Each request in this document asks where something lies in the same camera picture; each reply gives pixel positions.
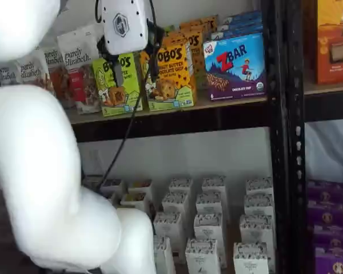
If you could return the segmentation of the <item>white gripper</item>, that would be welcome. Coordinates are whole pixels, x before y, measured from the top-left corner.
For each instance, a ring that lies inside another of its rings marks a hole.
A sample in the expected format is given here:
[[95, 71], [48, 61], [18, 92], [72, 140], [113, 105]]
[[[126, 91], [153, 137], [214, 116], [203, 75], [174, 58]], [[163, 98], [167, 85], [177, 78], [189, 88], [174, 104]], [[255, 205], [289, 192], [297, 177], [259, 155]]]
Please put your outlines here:
[[101, 1], [101, 17], [104, 37], [97, 42], [97, 49], [100, 57], [109, 65], [115, 85], [123, 85], [119, 55], [141, 51], [146, 45], [149, 56], [147, 71], [151, 81], [155, 82], [159, 71], [157, 55], [164, 38], [164, 29], [147, 26], [148, 1]]

